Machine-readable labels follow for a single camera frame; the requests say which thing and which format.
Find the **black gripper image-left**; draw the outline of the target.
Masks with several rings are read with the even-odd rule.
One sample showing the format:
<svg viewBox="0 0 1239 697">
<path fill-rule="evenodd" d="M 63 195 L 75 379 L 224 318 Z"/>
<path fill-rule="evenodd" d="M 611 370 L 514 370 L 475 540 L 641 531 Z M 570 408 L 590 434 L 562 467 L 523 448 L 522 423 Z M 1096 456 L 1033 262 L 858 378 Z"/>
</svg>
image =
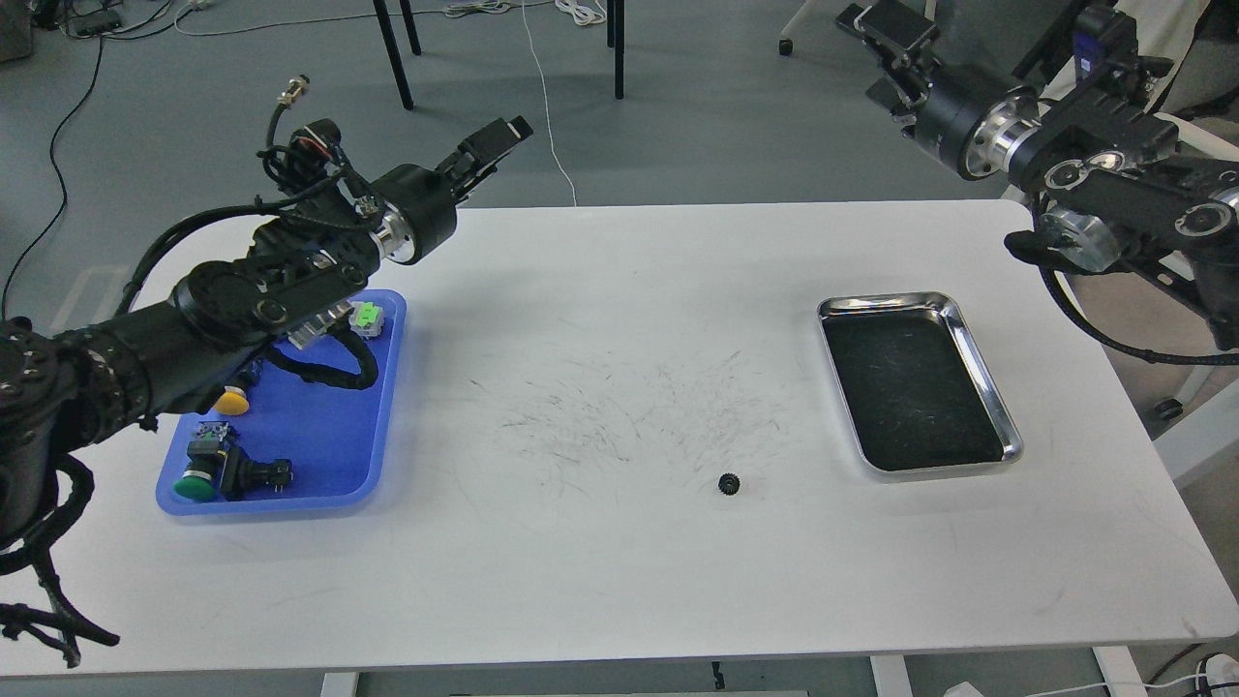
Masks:
<svg viewBox="0 0 1239 697">
<path fill-rule="evenodd" d="M 496 119 L 457 145 L 446 173 L 405 163 L 370 182 L 383 213 L 373 233 L 378 253 L 393 262 L 414 265 L 455 233 L 457 206 L 496 172 L 501 160 L 532 137 L 523 116 Z"/>
</svg>

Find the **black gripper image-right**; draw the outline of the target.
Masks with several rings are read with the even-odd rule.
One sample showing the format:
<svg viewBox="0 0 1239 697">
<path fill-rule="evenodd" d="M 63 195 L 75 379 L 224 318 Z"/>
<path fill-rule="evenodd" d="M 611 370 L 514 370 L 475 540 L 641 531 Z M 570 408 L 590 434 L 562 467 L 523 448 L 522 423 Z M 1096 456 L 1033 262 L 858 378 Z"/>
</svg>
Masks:
<svg viewBox="0 0 1239 697">
<path fill-rule="evenodd" d="M 864 97 L 957 176 L 1009 172 L 1018 145 L 1040 130 L 1035 87 L 978 66 L 939 66 L 932 48 L 940 27 L 903 2 L 850 4 L 836 26 L 878 61 L 883 76 Z"/>
</svg>

